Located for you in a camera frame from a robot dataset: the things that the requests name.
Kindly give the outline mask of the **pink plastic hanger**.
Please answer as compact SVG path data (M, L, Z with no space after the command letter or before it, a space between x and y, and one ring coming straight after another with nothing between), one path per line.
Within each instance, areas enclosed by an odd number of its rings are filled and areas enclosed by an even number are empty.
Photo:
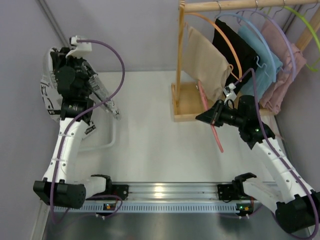
M200 80L197 81L197 86L198 86L198 90L199 90L199 93L200 93L200 97L201 97L201 101L202 101L203 107L204 107L204 109L207 111L207 110L209 109L209 107L208 107L208 101L207 101L207 97L206 97L206 95L205 95L205 92L204 92L204 90L203 90L202 83L201 83ZM215 141L216 141L216 143L217 143L217 146L218 146L220 152L221 152L221 153L224 153L224 149L223 149L222 144L221 144L221 142L220 142L220 139L219 139L219 137L218 137L218 133L217 133L217 131L216 131L215 126L211 124L210 127L211 127L213 136L214 136L214 138L215 138Z

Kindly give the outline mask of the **orange plastic hanger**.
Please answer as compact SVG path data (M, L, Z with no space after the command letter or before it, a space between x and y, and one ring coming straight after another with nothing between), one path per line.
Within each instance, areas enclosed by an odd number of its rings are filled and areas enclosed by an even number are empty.
M186 13L187 15L192 15L192 16L197 16L205 21L207 21L208 23L210 23L215 30L217 30L219 32L219 34L222 36L222 38L224 39L224 41L227 43L229 49L231 50L232 52L232 55L234 57L234 60L236 62L236 65L238 67L238 77L236 77L235 74L231 73L237 80L239 80L242 76L243 76L243 71L242 71L242 66L240 64L240 60L238 58L238 55L232 45L232 43L230 42L230 40L227 38L227 36L225 35L225 33L218 27L218 25L213 22L212 20L210 20L208 17L202 15L202 14L199 14L199 13L196 13L196 12L190 12L190 13Z

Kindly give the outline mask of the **beige trousers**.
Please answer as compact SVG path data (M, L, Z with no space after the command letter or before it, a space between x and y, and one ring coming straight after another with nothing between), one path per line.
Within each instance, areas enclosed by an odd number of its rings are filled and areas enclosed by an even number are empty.
M190 26L187 31L182 70L200 81L207 99L216 102L232 68L224 55L198 30Z

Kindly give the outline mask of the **black white printed trousers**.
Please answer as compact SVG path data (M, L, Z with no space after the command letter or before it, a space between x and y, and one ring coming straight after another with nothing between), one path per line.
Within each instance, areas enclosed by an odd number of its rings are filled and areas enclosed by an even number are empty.
M58 49L52 47L43 57L40 93L49 116L52 120L58 123L60 120L63 97L58 93L58 84L54 75L54 61L52 54L57 52Z

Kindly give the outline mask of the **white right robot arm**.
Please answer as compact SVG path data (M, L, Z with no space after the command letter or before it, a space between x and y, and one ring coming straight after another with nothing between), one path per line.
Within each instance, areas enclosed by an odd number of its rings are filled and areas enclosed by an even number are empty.
M277 184L270 188L253 173L238 175L232 181L241 197L252 197L268 208L279 226L288 234L314 226L313 238L319 231L320 193L315 191L293 167L281 150L274 132L262 122L259 106L252 95L239 98L238 107L218 100L196 120L221 127L236 127L240 138L253 151Z

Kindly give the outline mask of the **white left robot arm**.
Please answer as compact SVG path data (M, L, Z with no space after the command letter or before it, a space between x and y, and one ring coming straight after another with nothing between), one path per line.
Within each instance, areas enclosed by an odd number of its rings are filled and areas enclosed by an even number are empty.
M85 200L111 189L107 175L92 174L78 181L75 165L83 139L96 130L93 107L115 119L119 108L98 73L68 47L52 47L44 55L40 92L50 117L59 124L57 142L49 166L33 191L48 206L79 209Z

